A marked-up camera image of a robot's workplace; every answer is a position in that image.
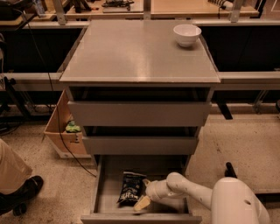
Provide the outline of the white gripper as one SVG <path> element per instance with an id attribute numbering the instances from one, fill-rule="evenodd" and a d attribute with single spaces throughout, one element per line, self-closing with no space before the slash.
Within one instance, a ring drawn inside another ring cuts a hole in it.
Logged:
<path id="1" fill-rule="evenodd" d="M 170 188 L 167 186 L 165 180 L 149 181 L 147 178 L 143 179 L 143 183 L 146 186 L 145 193 L 147 196 L 141 196 L 138 202 L 134 205 L 136 212 L 145 209 L 151 200 L 158 202 L 163 198 L 166 198 L 170 192 Z"/>

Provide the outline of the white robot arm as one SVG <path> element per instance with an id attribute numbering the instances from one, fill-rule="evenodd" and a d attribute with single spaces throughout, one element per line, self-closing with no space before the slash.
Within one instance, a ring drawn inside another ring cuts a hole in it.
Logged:
<path id="1" fill-rule="evenodd" d="M 134 205 L 135 211 L 143 210 L 152 201 L 190 196 L 211 211 L 212 224 L 270 224 L 263 203 L 238 178 L 221 178 L 213 189 L 193 183 L 177 172 L 171 172 L 165 180 L 143 182 L 145 195 Z"/>

